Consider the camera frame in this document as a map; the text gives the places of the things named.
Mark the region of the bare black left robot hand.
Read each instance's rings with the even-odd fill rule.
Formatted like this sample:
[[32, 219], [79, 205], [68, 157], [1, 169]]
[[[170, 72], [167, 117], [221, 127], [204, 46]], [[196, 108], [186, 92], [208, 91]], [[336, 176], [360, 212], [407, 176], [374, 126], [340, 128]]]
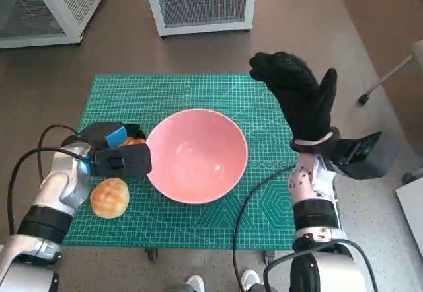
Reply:
[[144, 143], [125, 145], [129, 138], [145, 140], [146, 136], [139, 124], [95, 122], [68, 137], [61, 148], [80, 155], [92, 152], [95, 155], [151, 157], [151, 152]]

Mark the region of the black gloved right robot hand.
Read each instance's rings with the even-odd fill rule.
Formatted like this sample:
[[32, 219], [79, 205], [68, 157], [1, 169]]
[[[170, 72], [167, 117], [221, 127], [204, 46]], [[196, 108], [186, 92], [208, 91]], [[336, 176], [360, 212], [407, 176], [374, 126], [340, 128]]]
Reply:
[[249, 59], [250, 75], [276, 97], [293, 137], [318, 141], [330, 132], [337, 92], [337, 71], [330, 68], [318, 82], [305, 61], [286, 52], [258, 52]]

